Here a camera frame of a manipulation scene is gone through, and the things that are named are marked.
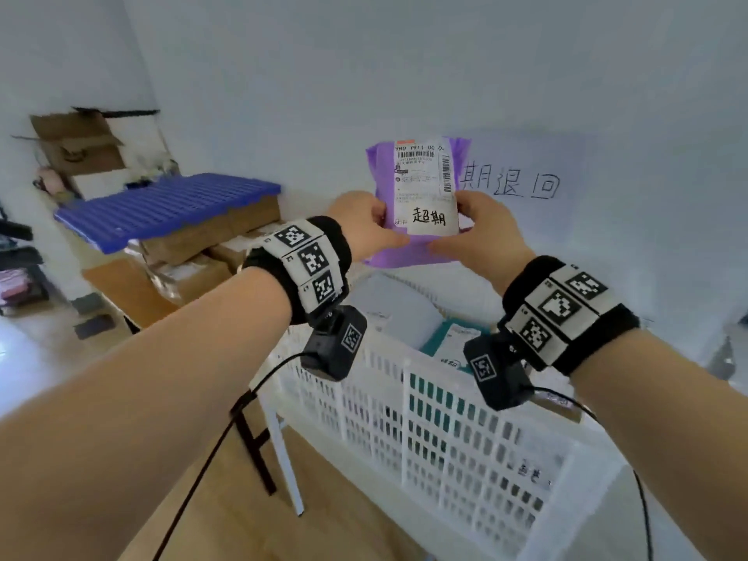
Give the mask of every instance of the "forearm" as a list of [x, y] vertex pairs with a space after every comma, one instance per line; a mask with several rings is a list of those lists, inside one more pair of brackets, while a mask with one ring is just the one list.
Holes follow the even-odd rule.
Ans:
[[116, 558], [228, 422], [289, 321], [281, 286], [250, 268], [3, 420], [3, 548]]
[[748, 399], [641, 330], [588, 358], [572, 384], [702, 554], [744, 559]]

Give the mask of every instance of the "hand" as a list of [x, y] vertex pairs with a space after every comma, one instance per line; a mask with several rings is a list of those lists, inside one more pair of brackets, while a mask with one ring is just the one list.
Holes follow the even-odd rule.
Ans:
[[429, 245], [431, 252], [458, 260], [504, 295], [535, 253], [525, 244], [517, 221], [503, 204], [478, 191], [457, 191], [455, 198], [459, 211], [475, 226], [435, 240]]
[[325, 213], [342, 228], [354, 262], [408, 243], [408, 235], [381, 227], [385, 210], [385, 204], [371, 193], [350, 191], [337, 197]]

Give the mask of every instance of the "white basket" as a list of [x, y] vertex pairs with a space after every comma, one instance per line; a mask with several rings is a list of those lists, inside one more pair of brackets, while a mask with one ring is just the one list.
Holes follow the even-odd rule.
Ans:
[[[271, 360], [304, 348], [289, 330]], [[557, 559], [624, 461], [604, 433], [528, 403], [488, 409], [472, 376], [368, 330], [338, 384], [298, 365], [283, 397], [356, 457], [495, 559]]]

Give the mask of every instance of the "white table leg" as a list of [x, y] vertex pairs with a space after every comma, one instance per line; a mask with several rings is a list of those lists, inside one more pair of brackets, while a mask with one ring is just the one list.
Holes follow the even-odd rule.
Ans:
[[298, 490], [298, 485], [296, 484], [296, 476], [293, 473], [291, 459], [289, 459], [288, 452], [286, 451], [286, 443], [283, 440], [283, 433], [281, 432], [281, 425], [278, 423], [278, 416], [275, 413], [275, 408], [271, 405], [269, 398], [263, 396], [262, 392], [258, 395], [259, 404], [263, 408], [265, 421], [268, 424], [270, 440], [273, 443], [275, 455], [278, 458], [278, 464], [281, 465], [280, 469], [283, 471], [283, 476], [286, 480], [286, 488], [288, 489], [288, 493], [291, 495], [293, 509], [296, 511], [296, 515], [302, 515], [304, 513], [302, 493]]

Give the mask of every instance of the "blue plastic crate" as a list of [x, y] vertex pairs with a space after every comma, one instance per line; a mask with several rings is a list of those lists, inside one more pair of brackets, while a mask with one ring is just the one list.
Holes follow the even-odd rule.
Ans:
[[256, 178], [216, 173], [164, 177], [149, 187], [74, 201], [59, 208], [55, 219], [104, 254], [112, 254], [133, 238], [165, 236], [224, 214], [229, 208], [277, 195], [280, 188]]

